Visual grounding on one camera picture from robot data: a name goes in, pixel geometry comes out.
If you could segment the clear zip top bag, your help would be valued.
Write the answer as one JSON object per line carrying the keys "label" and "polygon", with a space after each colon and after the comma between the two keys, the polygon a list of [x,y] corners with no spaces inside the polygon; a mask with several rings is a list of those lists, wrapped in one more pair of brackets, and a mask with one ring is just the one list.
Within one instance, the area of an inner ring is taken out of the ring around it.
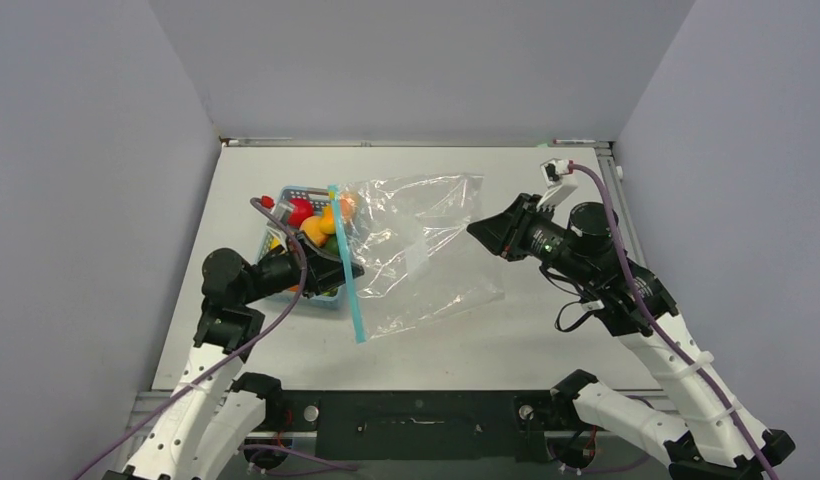
{"label": "clear zip top bag", "polygon": [[355,202],[337,229],[355,341],[426,326],[505,297],[493,258],[467,232],[483,212],[484,178],[448,173],[333,184],[331,203]]}

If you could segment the blue plastic basket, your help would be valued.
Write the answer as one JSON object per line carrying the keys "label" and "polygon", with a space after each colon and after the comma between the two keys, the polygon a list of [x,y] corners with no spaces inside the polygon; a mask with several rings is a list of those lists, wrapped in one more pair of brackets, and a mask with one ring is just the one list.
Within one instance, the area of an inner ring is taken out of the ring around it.
{"label": "blue plastic basket", "polygon": [[[313,204],[315,210],[314,215],[317,216],[321,216],[323,209],[326,206],[330,205],[329,192],[323,188],[286,186],[280,190],[279,194],[276,197],[274,197],[274,199],[280,198],[287,200],[290,200],[291,198],[305,198]],[[297,233],[299,231],[299,228],[287,228],[294,233]],[[283,248],[287,247],[286,235],[281,229],[278,229],[273,222],[268,221],[266,223],[263,238],[260,242],[260,246],[257,250],[255,259],[260,260],[263,256],[265,256],[272,249],[278,246]],[[310,305],[314,308],[320,308],[324,310],[338,310],[341,304],[343,303],[343,293],[344,287],[342,287],[339,290],[338,295],[335,297],[313,296],[310,298],[304,298],[301,300],[301,302]]]}

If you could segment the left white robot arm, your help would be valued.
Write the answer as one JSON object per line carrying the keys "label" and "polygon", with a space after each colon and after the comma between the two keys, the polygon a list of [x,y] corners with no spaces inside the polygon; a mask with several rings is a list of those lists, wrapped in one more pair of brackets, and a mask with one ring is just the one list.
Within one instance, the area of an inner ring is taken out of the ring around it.
{"label": "left white robot arm", "polygon": [[255,428],[282,421],[279,379],[246,372],[253,347],[277,321],[252,303],[295,287],[311,297],[349,283],[364,273],[357,262],[316,247],[303,234],[288,249],[277,248],[255,264],[220,248],[202,268],[201,316],[181,377],[150,418],[154,425],[124,466],[107,479],[215,479]]}

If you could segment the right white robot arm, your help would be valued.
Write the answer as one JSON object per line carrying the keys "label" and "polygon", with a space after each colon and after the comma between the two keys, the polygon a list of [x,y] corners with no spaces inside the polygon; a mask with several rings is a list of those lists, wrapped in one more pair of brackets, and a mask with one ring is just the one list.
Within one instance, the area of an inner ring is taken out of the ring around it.
{"label": "right white robot arm", "polygon": [[467,230],[491,254],[534,258],[546,278],[572,285],[587,317],[635,355],[675,407],[660,412],[577,370],[551,390],[559,425],[611,432],[674,479],[773,478],[794,451],[786,432],[766,427],[731,393],[658,277],[629,259],[609,203],[581,203],[559,225],[539,196],[522,194]]}

